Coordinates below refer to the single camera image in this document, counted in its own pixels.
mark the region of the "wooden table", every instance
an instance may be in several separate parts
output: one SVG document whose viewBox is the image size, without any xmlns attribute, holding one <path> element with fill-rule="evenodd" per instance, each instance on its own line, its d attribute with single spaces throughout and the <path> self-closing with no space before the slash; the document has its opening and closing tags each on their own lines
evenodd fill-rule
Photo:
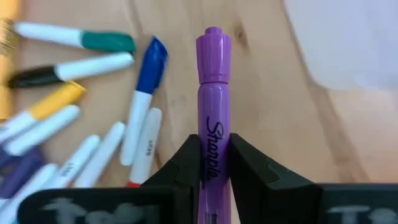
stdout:
<svg viewBox="0 0 398 224">
<path fill-rule="evenodd" d="M 24 20 L 82 29 L 116 29 L 138 44 L 133 68 L 80 81 L 87 94 L 77 121 L 45 143 L 61 164 L 90 134 L 103 136 L 126 121 L 150 36 L 169 49 L 169 65 L 153 106 L 164 112 L 154 171 L 197 132 L 195 39 L 220 26 L 233 39 L 232 130 L 263 153 L 315 182 L 395 182 L 398 179 L 398 98 L 386 91 L 330 91 L 309 76 L 281 0 L 34 0 Z M 23 40 L 20 68 L 98 52 Z M 25 108 L 57 86 L 17 92 Z M 123 186 L 129 168 L 115 155 L 99 186 Z"/>
</svg>

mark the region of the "purple marker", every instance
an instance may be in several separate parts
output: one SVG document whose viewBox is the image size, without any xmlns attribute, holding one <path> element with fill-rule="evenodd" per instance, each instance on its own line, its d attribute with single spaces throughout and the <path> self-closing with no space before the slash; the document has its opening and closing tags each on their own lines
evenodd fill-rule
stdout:
<svg viewBox="0 0 398 224">
<path fill-rule="evenodd" d="M 231 38 L 217 27 L 197 38 L 200 87 L 198 132 L 205 163 L 198 223 L 231 223 L 231 199 L 226 149 L 229 141 L 229 73 Z"/>
<path fill-rule="evenodd" d="M 43 154 L 38 147 L 17 160 L 18 163 L 0 184 L 0 209 L 45 164 Z"/>
</svg>

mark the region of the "yellow marker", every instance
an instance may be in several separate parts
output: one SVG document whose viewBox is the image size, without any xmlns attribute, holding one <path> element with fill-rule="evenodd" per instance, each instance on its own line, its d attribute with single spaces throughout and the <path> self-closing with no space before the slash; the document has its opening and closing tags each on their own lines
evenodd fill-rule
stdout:
<svg viewBox="0 0 398 224">
<path fill-rule="evenodd" d="M 21 111 L 0 128 L 0 143 L 19 134 L 40 120 L 53 115 L 80 98 L 86 90 L 75 82 L 68 82 L 28 110 Z"/>
<path fill-rule="evenodd" d="M 14 57 L 18 35 L 14 21 L 19 17 L 20 0 L 0 0 L 0 121 L 9 119 L 12 113 L 11 90 L 8 79 L 14 71 Z"/>
</svg>

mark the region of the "green marker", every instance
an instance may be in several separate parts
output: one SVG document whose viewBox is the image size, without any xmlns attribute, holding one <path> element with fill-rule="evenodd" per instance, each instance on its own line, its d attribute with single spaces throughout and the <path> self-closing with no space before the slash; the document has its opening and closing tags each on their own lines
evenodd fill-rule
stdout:
<svg viewBox="0 0 398 224">
<path fill-rule="evenodd" d="M 16 22 L 14 28 L 25 38 L 62 45 L 108 52 L 135 52 L 137 50 L 134 39 L 123 32 L 89 31 L 33 22 Z"/>
</svg>

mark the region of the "blue marker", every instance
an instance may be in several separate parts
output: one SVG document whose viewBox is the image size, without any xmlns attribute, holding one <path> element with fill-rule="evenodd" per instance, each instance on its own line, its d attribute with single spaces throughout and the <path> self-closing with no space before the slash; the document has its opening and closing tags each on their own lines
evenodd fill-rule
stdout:
<svg viewBox="0 0 398 224">
<path fill-rule="evenodd" d="M 152 94 L 162 81 L 167 57 L 167 49 L 158 38 L 154 37 L 145 53 L 136 90 L 132 97 L 129 121 L 120 153 L 120 162 L 124 166 L 131 166 L 134 160 L 142 125 Z"/>
</svg>

